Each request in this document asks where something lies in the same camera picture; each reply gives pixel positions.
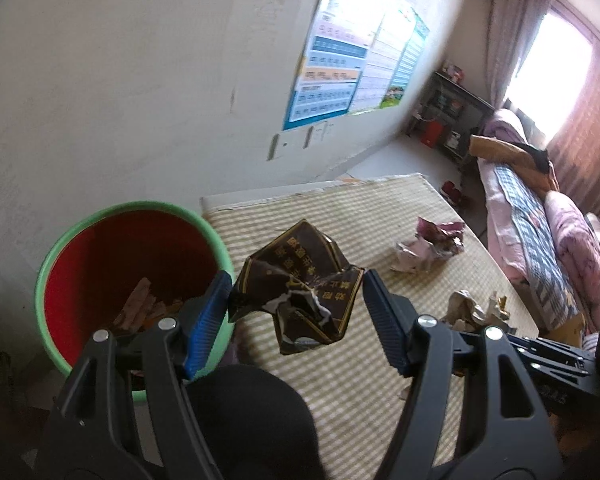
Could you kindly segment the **white teal crumpled wrapper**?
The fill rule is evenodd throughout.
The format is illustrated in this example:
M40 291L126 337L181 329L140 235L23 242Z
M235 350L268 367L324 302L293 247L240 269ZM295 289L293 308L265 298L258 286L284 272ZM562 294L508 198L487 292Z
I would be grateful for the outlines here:
M513 333L506 302L506 296L492 292L485 304L478 304L467 290L457 290L449 298L442 322L458 332L478 333L488 326L498 326L504 333Z

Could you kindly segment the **pink quilt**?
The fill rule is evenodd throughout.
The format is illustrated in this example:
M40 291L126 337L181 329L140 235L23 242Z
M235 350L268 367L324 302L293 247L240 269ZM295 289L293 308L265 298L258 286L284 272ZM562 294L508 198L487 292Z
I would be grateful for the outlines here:
M588 330L600 330L600 243L585 216L570 198L546 193L545 214L558 259L568 273L588 320Z

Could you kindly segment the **pink snack wrapper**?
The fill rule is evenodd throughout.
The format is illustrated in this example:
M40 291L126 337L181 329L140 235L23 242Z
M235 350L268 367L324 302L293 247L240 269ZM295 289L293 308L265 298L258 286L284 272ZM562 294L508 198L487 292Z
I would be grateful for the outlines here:
M464 221L436 223L419 217L416 232L406 242L394 245L396 260L391 270L415 274L428 272L435 264L464 252Z

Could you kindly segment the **dark brown gold wrapper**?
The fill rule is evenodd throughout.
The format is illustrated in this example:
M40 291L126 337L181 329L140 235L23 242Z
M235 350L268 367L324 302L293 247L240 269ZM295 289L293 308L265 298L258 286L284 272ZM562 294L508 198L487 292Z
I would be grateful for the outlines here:
M246 259L228 317L271 315L284 356L334 344L346 333L363 276L335 240L302 219Z

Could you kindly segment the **brown window curtain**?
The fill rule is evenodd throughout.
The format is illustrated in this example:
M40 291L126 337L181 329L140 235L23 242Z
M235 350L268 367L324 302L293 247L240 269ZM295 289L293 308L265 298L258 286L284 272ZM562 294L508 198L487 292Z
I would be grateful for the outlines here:
M600 42L593 42L585 84L565 125L548 144L560 190L600 216Z

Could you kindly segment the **green edged wall poster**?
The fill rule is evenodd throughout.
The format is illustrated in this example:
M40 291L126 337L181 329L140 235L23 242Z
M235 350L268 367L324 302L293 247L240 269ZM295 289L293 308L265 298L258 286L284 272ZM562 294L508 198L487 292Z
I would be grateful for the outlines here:
M411 11L411 14L412 30L407 37L387 91L380 101L379 108L394 107L400 104L406 88L411 82L418 61L422 56L422 51L429 35L429 28L417 13Z

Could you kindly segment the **red bin with green rim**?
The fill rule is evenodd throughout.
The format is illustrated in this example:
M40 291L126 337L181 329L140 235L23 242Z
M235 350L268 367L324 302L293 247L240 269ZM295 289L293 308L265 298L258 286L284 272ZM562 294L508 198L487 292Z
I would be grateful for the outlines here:
M96 212L61 235L38 270L34 310L46 354L68 376L142 278L166 298L189 299L219 270L234 271L230 253L196 212L152 200Z

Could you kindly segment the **red slippers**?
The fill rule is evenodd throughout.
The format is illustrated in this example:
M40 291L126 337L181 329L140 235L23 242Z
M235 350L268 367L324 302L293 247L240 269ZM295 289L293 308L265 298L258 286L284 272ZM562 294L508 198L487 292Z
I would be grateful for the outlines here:
M465 203L465 196L462 190L453 181L445 181L440 188L440 194L454 208L458 208Z

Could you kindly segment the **bed with plaid cover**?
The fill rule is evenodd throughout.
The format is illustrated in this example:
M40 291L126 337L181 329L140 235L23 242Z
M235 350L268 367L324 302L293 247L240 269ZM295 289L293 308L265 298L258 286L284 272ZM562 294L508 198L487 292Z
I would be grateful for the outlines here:
M520 119L506 108L494 112L475 136L530 144ZM507 165L481 158L477 158L477 164L486 192L489 252L518 290L535 323L540 330L551 332L582 315L585 333L597 333L588 330L584 307L558 259L546 218L546 193L560 192L553 164L548 177L517 174ZM583 215L600 243L591 216Z

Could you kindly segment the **white wall socket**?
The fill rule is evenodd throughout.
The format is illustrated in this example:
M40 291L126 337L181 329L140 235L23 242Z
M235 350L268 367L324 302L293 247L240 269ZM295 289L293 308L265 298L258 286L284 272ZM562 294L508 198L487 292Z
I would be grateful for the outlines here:
M320 145L332 135L334 123L322 120L308 126L285 130L274 134L268 149L268 162L291 156Z

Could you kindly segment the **orange pillow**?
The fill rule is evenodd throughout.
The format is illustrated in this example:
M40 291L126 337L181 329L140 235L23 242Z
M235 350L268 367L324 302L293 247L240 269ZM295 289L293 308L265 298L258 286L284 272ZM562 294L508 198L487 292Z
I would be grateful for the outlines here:
M508 143L488 136L471 136L469 154L487 162L507 165L517 174L548 177L552 171L547 151L527 143Z

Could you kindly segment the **dark metal shelf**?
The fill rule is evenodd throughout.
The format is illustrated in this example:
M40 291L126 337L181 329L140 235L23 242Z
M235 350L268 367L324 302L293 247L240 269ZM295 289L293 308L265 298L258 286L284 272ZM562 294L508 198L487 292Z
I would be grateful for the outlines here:
M494 107L440 72L433 72L406 126L428 148L459 165L468 157L470 136L478 134Z

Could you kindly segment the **blue alphabet wall poster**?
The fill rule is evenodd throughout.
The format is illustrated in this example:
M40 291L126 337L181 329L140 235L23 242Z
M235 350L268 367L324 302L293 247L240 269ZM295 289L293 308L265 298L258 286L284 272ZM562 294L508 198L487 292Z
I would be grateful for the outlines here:
M285 130L347 113L377 29L358 0L320 0L292 85Z

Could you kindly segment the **white chart wall poster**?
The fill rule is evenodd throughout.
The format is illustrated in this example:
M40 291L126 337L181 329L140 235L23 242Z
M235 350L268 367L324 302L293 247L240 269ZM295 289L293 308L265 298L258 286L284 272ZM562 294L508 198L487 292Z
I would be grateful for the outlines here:
M380 105L414 27L415 14L409 6L392 10L384 17L366 56L362 76L349 106L350 114Z

